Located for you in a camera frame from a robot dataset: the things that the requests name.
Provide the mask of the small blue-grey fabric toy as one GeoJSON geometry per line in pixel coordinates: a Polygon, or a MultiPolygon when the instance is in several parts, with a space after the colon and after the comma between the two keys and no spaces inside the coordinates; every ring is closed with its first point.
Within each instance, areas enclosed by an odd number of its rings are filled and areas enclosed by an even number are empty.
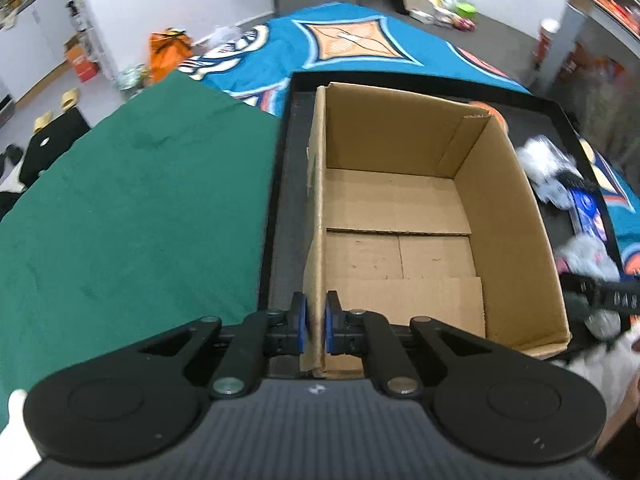
{"type": "Polygon", "coordinates": [[[544,204],[551,204],[559,210],[570,210],[573,199],[570,191],[557,180],[544,181],[536,185],[536,194],[544,204]]]}

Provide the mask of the green cloth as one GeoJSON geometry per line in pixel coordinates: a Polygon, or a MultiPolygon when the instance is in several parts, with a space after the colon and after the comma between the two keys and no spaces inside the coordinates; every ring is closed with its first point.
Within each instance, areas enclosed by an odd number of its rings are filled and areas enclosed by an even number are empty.
{"type": "Polygon", "coordinates": [[[280,122],[181,74],[82,136],[1,222],[1,393],[257,306],[280,122]]]}

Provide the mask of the blue tissue packet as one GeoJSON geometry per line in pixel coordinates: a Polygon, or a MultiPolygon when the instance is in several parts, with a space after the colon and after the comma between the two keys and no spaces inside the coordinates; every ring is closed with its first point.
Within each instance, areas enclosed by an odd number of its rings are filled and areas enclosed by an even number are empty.
{"type": "Polygon", "coordinates": [[[588,234],[597,237],[601,242],[606,242],[608,237],[594,196],[579,188],[570,189],[570,220],[575,234],[588,234]]]}

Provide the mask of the clear plastic bag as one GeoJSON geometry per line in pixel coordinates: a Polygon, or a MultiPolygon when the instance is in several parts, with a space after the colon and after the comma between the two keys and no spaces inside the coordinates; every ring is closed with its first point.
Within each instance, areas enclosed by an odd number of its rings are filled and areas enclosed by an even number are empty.
{"type": "Polygon", "coordinates": [[[515,149],[515,153],[536,193],[558,182],[563,172],[582,177],[574,159],[566,156],[546,136],[529,138],[523,146],[515,149]]]}

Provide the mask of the black slippers pair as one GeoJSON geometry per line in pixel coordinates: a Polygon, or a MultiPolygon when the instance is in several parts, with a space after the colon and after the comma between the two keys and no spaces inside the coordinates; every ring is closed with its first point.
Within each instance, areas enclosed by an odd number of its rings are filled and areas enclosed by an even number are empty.
{"type": "Polygon", "coordinates": [[[0,153],[0,174],[4,173],[6,163],[16,166],[23,158],[24,150],[15,144],[9,144],[4,151],[0,153]]]}

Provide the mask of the yellow slipper far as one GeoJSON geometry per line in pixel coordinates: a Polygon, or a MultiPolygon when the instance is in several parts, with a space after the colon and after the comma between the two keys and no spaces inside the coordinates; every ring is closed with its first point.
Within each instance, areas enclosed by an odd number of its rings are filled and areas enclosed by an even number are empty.
{"type": "Polygon", "coordinates": [[[75,107],[79,101],[79,90],[71,88],[66,90],[61,96],[61,110],[66,113],[72,107],[75,107]]]}

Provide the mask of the orange gift bag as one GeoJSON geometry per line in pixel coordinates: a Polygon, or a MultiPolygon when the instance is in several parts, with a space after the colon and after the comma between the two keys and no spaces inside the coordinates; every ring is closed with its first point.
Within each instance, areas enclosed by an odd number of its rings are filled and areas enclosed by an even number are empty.
{"type": "Polygon", "coordinates": [[[154,84],[192,56],[192,39],[183,29],[166,28],[149,36],[149,70],[154,84]]]}

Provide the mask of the black white pouch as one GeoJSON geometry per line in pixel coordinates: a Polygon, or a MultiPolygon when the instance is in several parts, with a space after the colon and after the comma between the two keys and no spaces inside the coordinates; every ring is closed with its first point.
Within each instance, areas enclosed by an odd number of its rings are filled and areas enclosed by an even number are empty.
{"type": "Polygon", "coordinates": [[[575,174],[574,171],[560,171],[554,176],[554,178],[568,190],[590,190],[589,182],[586,181],[580,174],[575,174]]]}

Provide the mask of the blue patterned blanket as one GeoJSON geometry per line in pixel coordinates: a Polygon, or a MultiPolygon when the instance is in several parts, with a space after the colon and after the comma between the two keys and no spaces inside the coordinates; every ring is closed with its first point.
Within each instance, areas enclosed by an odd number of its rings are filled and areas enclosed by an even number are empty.
{"type": "Polygon", "coordinates": [[[276,116],[285,111],[290,92],[331,80],[485,102],[506,118],[513,140],[534,116],[560,112],[467,50],[349,3],[273,18],[187,58],[178,69],[276,116]]]}

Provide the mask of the yellow slipper near stool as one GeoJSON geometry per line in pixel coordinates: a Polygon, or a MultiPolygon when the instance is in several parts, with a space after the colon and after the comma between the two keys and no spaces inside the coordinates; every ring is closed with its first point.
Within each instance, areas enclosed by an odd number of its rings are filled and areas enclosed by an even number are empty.
{"type": "Polygon", "coordinates": [[[32,133],[36,134],[39,131],[41,131],[43,128],[46,128],[47,125],[49,125],[50,122],[52,122],[52,119],[53,119],[52,110],[48,110],[41,116],[37,117],[34,121],[34,128],[32,128],[32,133]]]}

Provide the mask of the black shallow tray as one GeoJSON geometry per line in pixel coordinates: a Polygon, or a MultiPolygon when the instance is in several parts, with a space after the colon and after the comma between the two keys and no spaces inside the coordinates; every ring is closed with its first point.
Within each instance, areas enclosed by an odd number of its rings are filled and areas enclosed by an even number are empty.
{"type": "MultiPolygon", "coordinates": [[[[320,84],[315,89],[303,88],[299,92],[290,92],[286,101],[283,114],[286,147],[280,172],[279,203],[273,211],[270,221],[274,239],[272,246],[265,252],[265,258],[271,266],[271,278],[268,288],[271,307],[281,307],[291,299],[294,292],[304,292],[303,278],[307,255],[307,148],[312,116],[314,116],[314,96],[317,89],[325,85],[320,84]]],[[[418,94],[432,96],[426,92],[418,94]]],[[[470,104],[468,100],[445,98],[444,96],[434,97],[470,104]]],[[[533,136],[535,120],[538,118],[544,118],[546,124],[554,132],[559,133],[564,148],[569,148],[570,150],[578,149],[578,140],[562,110],[552,117],[534,116],[529,122],[524,122],[523,139],[529,139],[533,136]]],[[[545,214],[541,211],[538,200],[537,205],[547,231],[554,258],[555,251],[570,237],[570,217],[564,212],[562,214],[545,214]]],[[[568,347],[557,356],[550,356],[550,358],[545,359],[561,359],[564,356],[587,349],[594,344],[594,338],[588,330],[580,327],[568,317],[567,321],[572,335],[568,347]]],[[[354,356],[340,356],[340,358],[355,359],[361,365],[363,372],[360,359],[354,356]]]]}

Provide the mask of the green lidded jar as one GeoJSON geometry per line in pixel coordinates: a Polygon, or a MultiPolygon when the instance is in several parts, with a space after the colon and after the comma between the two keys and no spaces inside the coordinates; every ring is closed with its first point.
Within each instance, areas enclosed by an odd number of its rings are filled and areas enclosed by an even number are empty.
{"type": "Polygon", "coordinates": [[[472,20],[477,14],[476,7],[468,2],[458,1],[454,8],[459,16],[462,18],[468,18],[469,20],[472,20]]]}

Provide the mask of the grey fluffy plush toy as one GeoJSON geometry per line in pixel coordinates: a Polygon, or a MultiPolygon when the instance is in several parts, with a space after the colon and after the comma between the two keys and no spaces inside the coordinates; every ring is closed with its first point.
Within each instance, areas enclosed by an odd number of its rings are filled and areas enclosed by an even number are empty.
{"type": "Polygon", "coordinates": [[[584,324],[597,340],[615,339],[622,331],[620,315],[596,303],[599,285],[620,282],[620,271],[602,240],[577,234],[555,252],[554,261],[568,318],[584,324]]]}

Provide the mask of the brown cardboard box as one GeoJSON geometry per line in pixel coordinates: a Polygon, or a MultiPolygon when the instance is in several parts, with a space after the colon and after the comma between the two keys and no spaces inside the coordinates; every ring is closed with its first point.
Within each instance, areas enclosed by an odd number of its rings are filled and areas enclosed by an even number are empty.
{"type": "Polygon", "coordinates": [[[486,110],[331,82],[307,148],[308,332],[299,364],[361,374],[330,356],[326,295],[406,325],[428,316],[534,358],[570,343],[544,222],[514,147],[486,110]]]}

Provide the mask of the white plastic bag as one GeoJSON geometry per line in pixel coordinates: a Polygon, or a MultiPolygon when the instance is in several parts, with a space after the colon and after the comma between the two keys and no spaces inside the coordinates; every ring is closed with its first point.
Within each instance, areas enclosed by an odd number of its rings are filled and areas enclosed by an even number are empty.
{"type": "Polygon", "coordinates": [[[242,36],[242,29],[238,26],[219,26],[205,40],[206,48],[212,50],[222,44],[238,39],[242,36]]]}

